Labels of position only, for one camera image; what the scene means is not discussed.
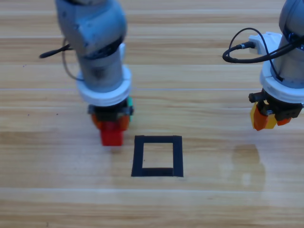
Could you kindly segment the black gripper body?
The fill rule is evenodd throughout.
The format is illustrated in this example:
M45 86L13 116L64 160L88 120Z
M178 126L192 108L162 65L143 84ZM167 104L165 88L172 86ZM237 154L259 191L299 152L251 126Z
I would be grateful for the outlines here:
M263 116L275 115L275 119L297 118L303 109L302 103L289 103L281 101L264 89L258 93L248 95L251 103L257 103L257 109Z
M123 115L133 115L133 99L127 97L118 104L105 107L90 104L88 113L95 114L99 121L115 122Z

